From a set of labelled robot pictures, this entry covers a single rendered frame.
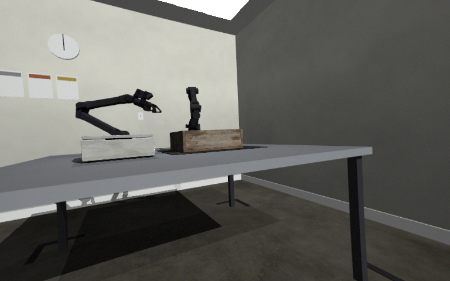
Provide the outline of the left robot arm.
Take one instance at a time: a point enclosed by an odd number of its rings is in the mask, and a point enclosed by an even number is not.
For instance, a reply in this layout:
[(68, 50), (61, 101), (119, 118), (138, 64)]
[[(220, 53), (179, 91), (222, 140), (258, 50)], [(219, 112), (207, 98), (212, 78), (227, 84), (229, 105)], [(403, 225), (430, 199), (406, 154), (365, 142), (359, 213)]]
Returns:
[(190, 101), (191, 119), (189, 121), (189, 125), (191, 127), (199, 128), (198, 130), (200, 130), (200, 124), (198, 124), (198, 120), (200, 118), (202, 106), (199, 104), (196, 98), (196, 94), (199, 94), (199, 90), (196, 87), (188, 87), (186, 88), (186, 94), (188, 94), (188, 99)]

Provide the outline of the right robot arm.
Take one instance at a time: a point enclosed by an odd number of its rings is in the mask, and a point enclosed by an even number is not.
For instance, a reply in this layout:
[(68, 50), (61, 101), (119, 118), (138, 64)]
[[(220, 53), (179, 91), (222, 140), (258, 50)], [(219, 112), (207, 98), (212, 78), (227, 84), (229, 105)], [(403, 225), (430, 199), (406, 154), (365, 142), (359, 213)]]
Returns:
[(145, 102), (148, 102), (148, 101), (146, 101), (146, 99), (150, 100), (152, 97), (153, 97), (152, 93), (137, 89), (133, 96), (131, 96), (129, 94), (125, 94), (125, 95), (120, 95), (119, 97), (106, 98), (106, 99), (102, 99), (102, 100), (78, 102), (78, 103), (76, 103), (76, 118), (82, 119), (100, 129), (108, 132), (110, 135), (129, 135), (128, 131), (121, 131), (121, 130), (91, 116), (88, 113), (89, 110), (95, 109), (95, 108), (100, 108), (100, 107), (107, 107), (107, 106), (111, 106), (111, 105), (118, 105), (118, 104), (134, 103), (134, 105), (139, 106), (139, 103), (140, 103), (142, 105), (145, 105)]

